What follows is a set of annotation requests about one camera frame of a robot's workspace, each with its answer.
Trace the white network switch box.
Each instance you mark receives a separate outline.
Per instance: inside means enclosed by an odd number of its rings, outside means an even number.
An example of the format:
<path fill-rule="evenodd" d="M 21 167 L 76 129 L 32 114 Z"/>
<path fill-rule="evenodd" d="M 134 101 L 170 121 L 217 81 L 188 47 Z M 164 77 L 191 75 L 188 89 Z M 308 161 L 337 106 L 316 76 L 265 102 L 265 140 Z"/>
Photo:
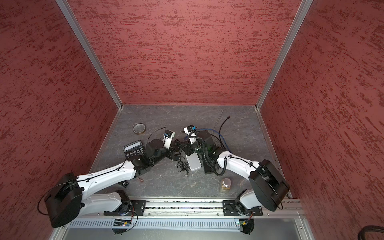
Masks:
<path fill-rule="evenodd" d="M 202 167 L 201 161 L 197 153 L 193 153 L 189 156 L 186 156 L 186 159 L 191 172 L 197 171 Z"/>

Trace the black ribbed network switch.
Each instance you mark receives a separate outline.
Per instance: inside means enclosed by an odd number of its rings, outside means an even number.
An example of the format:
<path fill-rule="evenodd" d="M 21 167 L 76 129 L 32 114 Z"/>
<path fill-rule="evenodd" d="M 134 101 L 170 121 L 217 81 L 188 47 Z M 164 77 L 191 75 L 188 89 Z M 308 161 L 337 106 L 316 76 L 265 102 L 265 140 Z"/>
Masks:
<path fill-rule="evenodd" d="M 203 157 L 203 167 L 204 167 L 204 172 L 206 175 L 208 174 L 213 174 L 214 171 L 213 169 L 215 168 L 215 163 L 210 157 Z"/>

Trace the black power adapter with cable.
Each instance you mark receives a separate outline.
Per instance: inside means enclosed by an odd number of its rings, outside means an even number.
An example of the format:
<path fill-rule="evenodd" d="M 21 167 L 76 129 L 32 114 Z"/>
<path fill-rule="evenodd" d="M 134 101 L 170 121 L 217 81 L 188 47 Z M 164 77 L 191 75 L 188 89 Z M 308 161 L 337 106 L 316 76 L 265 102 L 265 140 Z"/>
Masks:
<path fill-rule="evenodd" d="M 173 161 L 177 162 L 177 170 L 178 173 L 185 172 L 186 176 L 189 176 L 189 172 L 191 171 L 191 168 L 189 166 L 189 163 L 186 159 L 186 157 L 182 156 L 181 153 L 174 153 Z"/>

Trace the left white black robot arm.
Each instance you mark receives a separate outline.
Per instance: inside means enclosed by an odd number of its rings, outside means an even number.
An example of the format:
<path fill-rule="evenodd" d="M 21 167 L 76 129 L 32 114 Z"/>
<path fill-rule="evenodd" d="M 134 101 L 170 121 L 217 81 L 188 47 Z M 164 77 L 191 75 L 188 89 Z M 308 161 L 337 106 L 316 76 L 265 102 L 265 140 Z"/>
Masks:
<path fill-rule="evenodd" d="M 88 175 L 65 174 L 41 198 L 51 226 L 59 228 L 78 216 L 97 212 L 112 216 L 132 215 L 130 199 L 124 191 L 118 190 L 105 197 L 99 191 L 115 184 L 125 187 L 130 180 L 149 172 L 164 158 L 172 159 L 179 150 L 178 140 L 154 139 L 145 147 L 142 144 L 129 145 L 124 149 L 125 160 L 116 166 Z"/>

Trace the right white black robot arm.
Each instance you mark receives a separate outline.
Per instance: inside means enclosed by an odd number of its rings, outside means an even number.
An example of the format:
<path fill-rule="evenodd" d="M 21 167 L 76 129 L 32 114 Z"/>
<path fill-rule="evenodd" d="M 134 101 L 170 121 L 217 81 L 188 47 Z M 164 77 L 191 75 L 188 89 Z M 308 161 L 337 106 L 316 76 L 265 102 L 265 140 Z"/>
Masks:
<path fill-rule="evenodd" d="M 186 140 L 179 143 L 187 157 L 197 157 L 218 177 L 233 172 L 251 184 L 251 190 L 242 191 L 235 199 L 234 209 L 247 216 L 253 208 L 264 207 L 274 212 L 283 208 L 283 200 L 290 185 L 268 160 L 251 161 L 232 154 L 216 145 L 208 129 L 197 130 L 193 125 L 184 128 Z"/>

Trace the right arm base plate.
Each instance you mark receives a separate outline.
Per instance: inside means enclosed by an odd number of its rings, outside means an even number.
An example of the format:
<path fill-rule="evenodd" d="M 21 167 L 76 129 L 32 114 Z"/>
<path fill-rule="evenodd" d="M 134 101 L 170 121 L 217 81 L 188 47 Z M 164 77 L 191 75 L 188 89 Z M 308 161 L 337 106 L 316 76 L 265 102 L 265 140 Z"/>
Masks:
<path fill-rule="evenodd" d="M 235 201 L 235 200 L 224 200 L 222 204 L 223 204 L 223 213 L 224 213 L 224 216 L 226 217 L 228 216 L 239 216 L 239 217 L 263 216 L 263 210 L 262 210 L 262 207 L 260 206 L 247 209 L 239 201 Z"/>

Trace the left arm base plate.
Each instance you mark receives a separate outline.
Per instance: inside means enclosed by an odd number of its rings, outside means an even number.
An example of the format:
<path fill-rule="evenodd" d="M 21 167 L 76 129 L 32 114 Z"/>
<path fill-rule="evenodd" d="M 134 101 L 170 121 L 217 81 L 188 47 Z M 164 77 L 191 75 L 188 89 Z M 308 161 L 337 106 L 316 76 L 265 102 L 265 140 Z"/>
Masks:
<path fill-rule="evenodd" d="M 147 201 L 133 200 L 123 201 L 115 211 L 104 211 L 104 216 L 128 216 L 133 217 L 135 214 L 142 216 L 146 207 Z"/>

